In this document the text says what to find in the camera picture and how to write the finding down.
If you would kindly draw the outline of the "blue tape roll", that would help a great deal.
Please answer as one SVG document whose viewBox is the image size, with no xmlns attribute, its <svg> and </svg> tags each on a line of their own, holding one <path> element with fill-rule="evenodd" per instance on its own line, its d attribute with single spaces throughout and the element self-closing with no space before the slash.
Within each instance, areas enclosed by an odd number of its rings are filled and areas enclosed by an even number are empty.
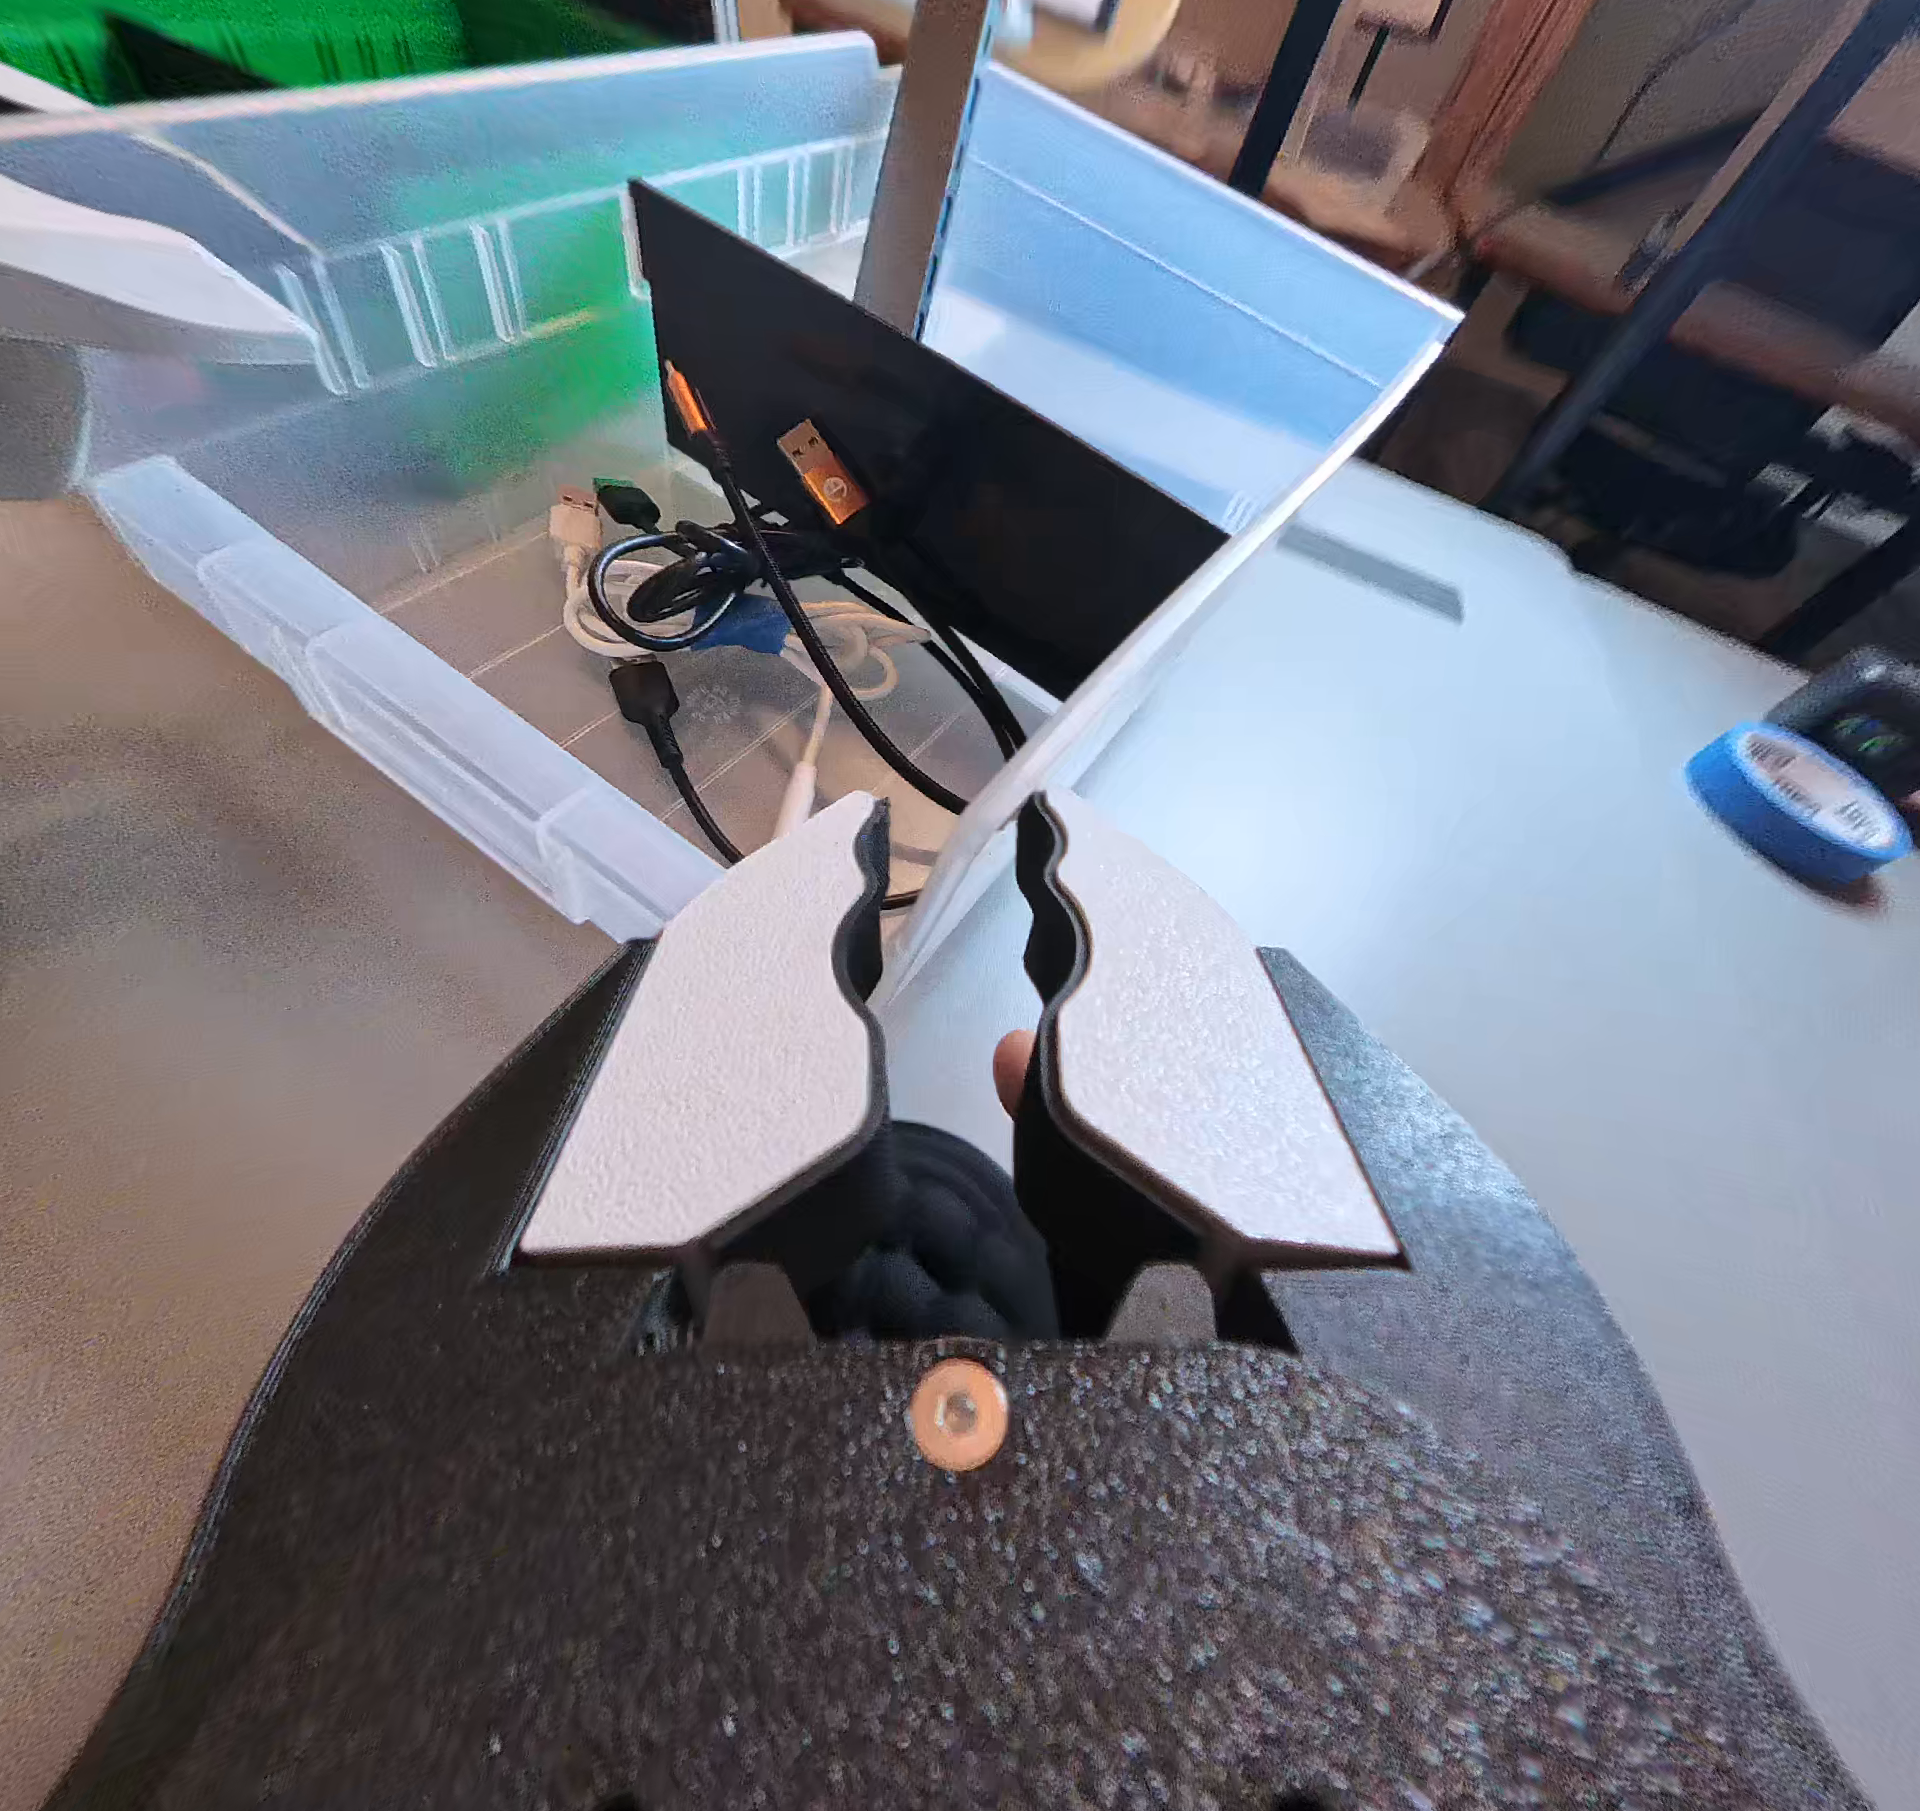
<svg viewBox="0 0 1920 1811">
<path fill-rule="evenodd" d="M 1803 888 L 1842 889 L 1913 854 L 1904 814 L 1780 725 L 1736 725 L 1683 764 L 1690 796 Z"/>
</svg>

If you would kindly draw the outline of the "black wrist rest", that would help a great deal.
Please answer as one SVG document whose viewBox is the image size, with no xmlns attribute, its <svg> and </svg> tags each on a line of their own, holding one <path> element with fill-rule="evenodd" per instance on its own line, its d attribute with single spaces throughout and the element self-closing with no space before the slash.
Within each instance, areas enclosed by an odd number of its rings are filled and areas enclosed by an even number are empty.
<svg viewBox="0 0 1920 1811">
<path fill-rule="evenodd" d="M 814 1333 L 827 1343 L 1052 1343 L 1047 1251 L 1011 1171 L 944 1125 L 903 1118 L 886 1144 L 876 1235 L 805 1295 Z"/>
</svg>

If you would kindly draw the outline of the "grey metal usb hub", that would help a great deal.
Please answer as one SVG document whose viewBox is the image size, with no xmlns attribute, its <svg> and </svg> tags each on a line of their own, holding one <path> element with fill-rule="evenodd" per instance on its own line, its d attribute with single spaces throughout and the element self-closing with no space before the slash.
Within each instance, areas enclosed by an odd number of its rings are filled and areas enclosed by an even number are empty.
<svg viewBox="0 0 1920 1811">
<path fill-rule="evenodd" d="M 865 239 L 855 307 L 903 335 L 920 335 L 965 165 L 980 76 L 993 56 L 1001 0 L 916 0 Z"/>
</svg>

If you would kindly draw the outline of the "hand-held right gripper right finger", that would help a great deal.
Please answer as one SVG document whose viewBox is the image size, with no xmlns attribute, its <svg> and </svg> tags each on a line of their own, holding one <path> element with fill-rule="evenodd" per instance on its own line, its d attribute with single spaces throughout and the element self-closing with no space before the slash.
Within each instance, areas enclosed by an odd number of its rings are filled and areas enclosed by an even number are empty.
<svg viewBox="0 0 1920 1811">
<path fill-rule="evenodd" d="M 1406 1242 L 1259 944 L 1069 789 L 1014 827 L 1042 1010 L 1014 1197 L 1063 1338 L 1110 1336 L 1145 1269 L 1184 1269 L 1211 1338 L 1264 1338 L 1274 1269 L 1406 1269 Z"/>
</svg>

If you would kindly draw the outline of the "small black device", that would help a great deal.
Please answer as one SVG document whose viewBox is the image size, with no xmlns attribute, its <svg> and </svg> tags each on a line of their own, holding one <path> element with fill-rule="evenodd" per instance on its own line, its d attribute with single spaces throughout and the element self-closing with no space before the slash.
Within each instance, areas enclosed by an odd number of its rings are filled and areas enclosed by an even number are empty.
<svg viewBox="0 0 1920 1811">
<path fill-rule="evenodd" d="M 1855 646 L 1766 711 L 1821 747 L 1892 805 L 1916 810 L 1916 667 Z"/>
</svg>

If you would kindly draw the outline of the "clear plastic bin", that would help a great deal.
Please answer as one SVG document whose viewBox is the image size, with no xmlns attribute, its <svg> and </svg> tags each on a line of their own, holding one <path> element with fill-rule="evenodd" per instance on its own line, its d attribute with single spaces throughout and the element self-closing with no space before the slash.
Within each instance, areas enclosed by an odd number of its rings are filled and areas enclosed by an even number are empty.
<svg viewBox="0 0 1920 1811">
<path fill-rule="evenodd" d="M 713 876 L 615 765 L 532 528 L 624 471 L 691 511 L 654 325 L 846 325 L 899 74 L 864 34 L 674 47 L 3 125 L 3 177 L 197 239 L 313 366 L 82 352 L 76 488 L 136 565 L 572 925 Z M 1011 71 L 980 106 L 926 346 L 1163 495 L 1282 528 L 1455 319 Z"/>
</svg>

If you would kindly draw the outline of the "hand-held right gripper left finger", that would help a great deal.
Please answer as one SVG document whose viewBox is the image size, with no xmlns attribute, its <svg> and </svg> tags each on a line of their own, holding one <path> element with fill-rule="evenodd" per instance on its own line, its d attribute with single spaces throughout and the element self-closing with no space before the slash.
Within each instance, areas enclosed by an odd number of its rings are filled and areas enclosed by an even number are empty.
<svg viewBox="0 0 1920 1811">
<path fill-rule="evenodd" d="M 696 1316 L 731 1265 L 814 1304 L 889 1206 L 883 970 L 889 805 L 830 802 L 638 952 L 543 1155 L 516 1254 L 677 1269 Z"/>
</svg>

